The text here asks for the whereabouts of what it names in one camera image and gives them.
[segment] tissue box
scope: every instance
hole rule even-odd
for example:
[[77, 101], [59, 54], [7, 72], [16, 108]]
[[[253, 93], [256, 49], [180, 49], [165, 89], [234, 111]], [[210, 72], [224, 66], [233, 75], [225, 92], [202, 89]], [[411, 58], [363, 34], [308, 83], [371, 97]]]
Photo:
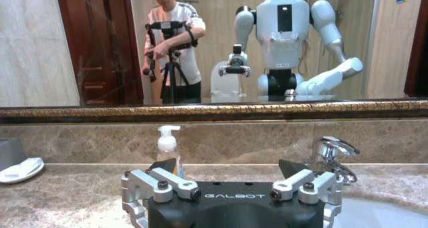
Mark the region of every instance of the tissue box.
[[0, 171], [27, 159], [22, 140], [19, 138], [0, 138]]

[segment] marble countertop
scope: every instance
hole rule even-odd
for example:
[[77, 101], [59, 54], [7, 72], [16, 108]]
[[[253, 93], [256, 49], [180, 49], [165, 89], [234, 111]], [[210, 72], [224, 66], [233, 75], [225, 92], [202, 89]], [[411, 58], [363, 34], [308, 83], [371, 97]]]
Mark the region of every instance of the marble countertop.
[[[0, 228], [133, 227], [122, 210], [121, 176], [138, 165], [48, 164], [31, 180], [0, 185]], [[359, 182], [344, 196], [392, 202], [428, 213], [428, 165], [349, 165]], [[270, 165], [189, 165], [198, 181], [276, 181]]]

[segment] white soap dish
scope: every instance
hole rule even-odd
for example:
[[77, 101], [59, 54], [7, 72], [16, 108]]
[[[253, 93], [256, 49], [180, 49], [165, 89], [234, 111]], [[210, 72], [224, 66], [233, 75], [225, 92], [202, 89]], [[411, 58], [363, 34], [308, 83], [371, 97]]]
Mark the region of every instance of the white soap dish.
[[32, 178], [42, 171], [44, 165], [42, 158], [28, 158], [0, 172], [0, 183], [19, 183]]

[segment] sink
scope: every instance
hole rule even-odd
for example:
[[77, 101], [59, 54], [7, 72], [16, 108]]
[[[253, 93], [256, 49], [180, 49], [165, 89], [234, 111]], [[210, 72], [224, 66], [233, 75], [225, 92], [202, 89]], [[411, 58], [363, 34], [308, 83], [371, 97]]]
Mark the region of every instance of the sink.
[[428, 214], [398, 205], [355, 198], [343, 199], [343, 210], [333, 228], [423, 228], [428, 227]]

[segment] humanoid robot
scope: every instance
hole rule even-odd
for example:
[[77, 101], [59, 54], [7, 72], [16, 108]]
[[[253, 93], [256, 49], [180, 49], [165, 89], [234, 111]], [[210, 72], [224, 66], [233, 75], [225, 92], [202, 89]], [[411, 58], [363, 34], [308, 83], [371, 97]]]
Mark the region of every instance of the humanoid robot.
[[[305, 81], [301, 74], [292, 70], [300, 65], [303, 43], [311, 24], [340, 65]], [[317, 1], [309, 8], [304, 0], [265, 0], [257, 10], [248, 6], [237, 10], [237, 44], [233, 46], [228, 66], [218, 70], [221, 76], [252, 75], [246, 50], [254, 25], [268, 70], [268, 74], [261, 75], [257, 80], [257, 93], [260, 96], [269, 96], [269, 100], [272, 97], [284, 98], [288, 90], [295, 90], [299, 96], [317, 97], [363, 70], [361, 60], [348, 58], [345, 54], [343, 36], [336, 26], [336, 13], [328, 1]]]

